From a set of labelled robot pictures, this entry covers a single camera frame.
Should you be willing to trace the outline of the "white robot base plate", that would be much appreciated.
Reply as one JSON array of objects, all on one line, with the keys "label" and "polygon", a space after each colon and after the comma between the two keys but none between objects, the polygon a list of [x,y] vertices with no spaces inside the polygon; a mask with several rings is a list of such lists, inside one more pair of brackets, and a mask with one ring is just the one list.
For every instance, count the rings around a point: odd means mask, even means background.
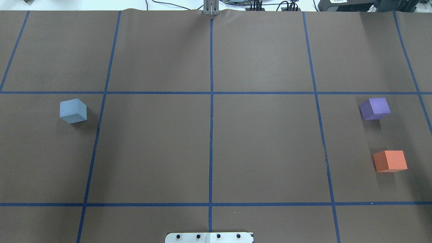
[{"label": "white robot base plate", "polygon": [[250,232],[169,233],[165,243],[253,243]]}]

